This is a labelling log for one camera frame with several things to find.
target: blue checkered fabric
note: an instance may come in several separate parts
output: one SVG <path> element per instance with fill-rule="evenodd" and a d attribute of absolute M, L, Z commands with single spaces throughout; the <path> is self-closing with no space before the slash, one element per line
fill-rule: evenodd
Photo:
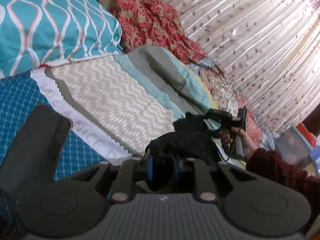
<path fill-rule="evenodd" d="M 39 103 L 49 106 L 30 73 L 0 80 L 0 163 L 19 128 Z M 104 158 L 74 132 L 62 150 L 55 179 L 61 179 Z"/>

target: teal pillow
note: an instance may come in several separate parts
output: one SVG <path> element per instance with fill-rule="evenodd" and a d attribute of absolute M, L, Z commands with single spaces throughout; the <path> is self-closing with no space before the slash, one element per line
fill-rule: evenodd
<path fill-rule="evenodd" d="M 0 0 L 0 78 L 51 60 L 119 53 L 121 34 L 97 0 Z"/>

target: hand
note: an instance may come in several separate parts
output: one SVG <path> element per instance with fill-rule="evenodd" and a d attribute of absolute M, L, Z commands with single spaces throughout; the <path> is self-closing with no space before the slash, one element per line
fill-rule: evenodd
<path fill-rule="evenodd" d="M 239 131 L 239 128 L 232 127 L 231 128 L 231 133 L 232 135 L 236 135 L 237 132 Z M 242 141 L 242 147 L 243 147 L 243 154 L 244 154 L 244 160 L 247 162 L 252 154 L 258 149 L 253 143 L 253 141 L 249 138 L 249 136 L 246 134 L 244 130 L 240 130 L 238 133 L 238 136 L 240 136 L 241 141 Z M 232 143 L 233 139 L 230 138 L 229 134 L 222 133 L 221 134 L 221 144 L 222 148 L 226 153 L 230 152 L 230 145 Z"/>

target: ribbed gray surface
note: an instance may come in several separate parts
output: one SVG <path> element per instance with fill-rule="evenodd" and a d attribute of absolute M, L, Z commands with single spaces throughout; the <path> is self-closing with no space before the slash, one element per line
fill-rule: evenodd
<path fill-rule="evenodd" d="M 43 238 L 27 236 L 26 240 Z M 104 220 L 74 240 L 242 240 L 266 239 L 245 234 L 212 204 L 196 202 L 191 194 L 139 194 L 127 204 L 114 205 Z M 295 234 L 283 240 L 302 240 Z"/>

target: leaf print curtain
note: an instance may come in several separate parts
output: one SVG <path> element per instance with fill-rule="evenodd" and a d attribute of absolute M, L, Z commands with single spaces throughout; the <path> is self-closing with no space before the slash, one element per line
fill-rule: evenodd
<path fill-rule="evenodd" d="M 320 0 L 162 0 L 271 132 L 320 102 Z"/>

